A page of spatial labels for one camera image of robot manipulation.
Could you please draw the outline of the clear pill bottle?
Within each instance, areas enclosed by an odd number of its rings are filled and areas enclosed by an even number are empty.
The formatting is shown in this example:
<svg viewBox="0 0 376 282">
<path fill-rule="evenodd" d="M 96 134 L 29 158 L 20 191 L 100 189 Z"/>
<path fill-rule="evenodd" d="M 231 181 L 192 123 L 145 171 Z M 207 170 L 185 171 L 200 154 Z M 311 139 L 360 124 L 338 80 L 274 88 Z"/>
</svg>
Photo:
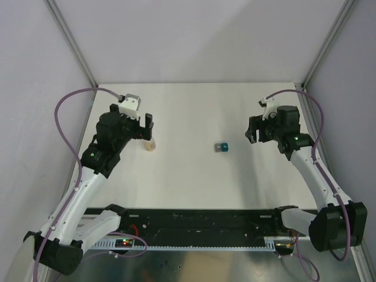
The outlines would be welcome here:
<svg viewBox="0 0 376 282">
<path fill-rule="evenodd" d="M 145 140 L 144 146 L 145 146 L 145 149 L 148 152 L 154 151 L 155 148 L 156 148 L 156 142 L 155 142 L 154 138 L 151 138 L 150 140 Z"/>
</svg>

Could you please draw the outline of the teal pill box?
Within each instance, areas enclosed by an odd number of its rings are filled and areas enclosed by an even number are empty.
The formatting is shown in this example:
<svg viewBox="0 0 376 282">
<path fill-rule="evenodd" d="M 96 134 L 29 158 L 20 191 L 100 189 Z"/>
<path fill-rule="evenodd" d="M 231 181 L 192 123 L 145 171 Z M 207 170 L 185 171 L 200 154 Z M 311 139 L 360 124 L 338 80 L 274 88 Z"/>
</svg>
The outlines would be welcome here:
<svg viewBox="0 0 376 282">
<path fill-rule="evenodd" d="M 221 143 L 221 151 L 228 152 L 229 151 L 229 144 L 227 142 Z"/>
</svg>

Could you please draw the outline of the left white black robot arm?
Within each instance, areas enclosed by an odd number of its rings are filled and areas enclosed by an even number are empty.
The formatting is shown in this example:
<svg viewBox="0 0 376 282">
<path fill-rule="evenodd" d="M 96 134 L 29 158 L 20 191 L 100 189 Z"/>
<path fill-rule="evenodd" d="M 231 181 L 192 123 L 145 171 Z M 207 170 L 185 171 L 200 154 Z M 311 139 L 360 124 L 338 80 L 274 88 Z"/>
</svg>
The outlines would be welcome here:
<svg viewBox="0 0 376 282">
<path fill-rule="evenodd" d="M 99 117 L 96 133 L 79 161 L 77 180 L 47 223 L 37 232 L 29 231 L 25 239 L 33 238 L 33 259 L 60 274 L 68 276 L 80 265 L 84 254 L 97 241 L 111 232 L 125 234 L 130 220 L 122 215 L 123 208 L 114 204 L 83 226 L 79 222 L 100 187 L 107 181 L 120 154 L 132 139 L 152 139 L 153 116 L 145 114 L 140 125 L 136 110 L 112 104 Z"/>
</svg>

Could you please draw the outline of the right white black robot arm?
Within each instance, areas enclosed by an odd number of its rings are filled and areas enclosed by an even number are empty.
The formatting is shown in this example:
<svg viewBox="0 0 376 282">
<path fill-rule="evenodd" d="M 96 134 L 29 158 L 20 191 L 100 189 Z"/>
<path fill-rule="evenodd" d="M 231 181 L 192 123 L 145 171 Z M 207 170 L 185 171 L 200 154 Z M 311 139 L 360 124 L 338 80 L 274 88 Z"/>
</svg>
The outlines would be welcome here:
<svg viewBox="0 0 376 282">
<path fill-rule="evenodd" d="M 251 116 L 245 132 L 250 143 L 277 142 L 279 152 L 298 170 L 317 206 L 312 214 L 297 206 L 278 207 L 271 221 L 275 234 L 294 230 L 308 236 L 317 251 L 355 247 L 362 243 L 367 208 L 354 202 L 325 167 L 314 141 L 300 131 L 300 113 L 295 106 L 279 106 L 270 114 Z"/>
</svg>

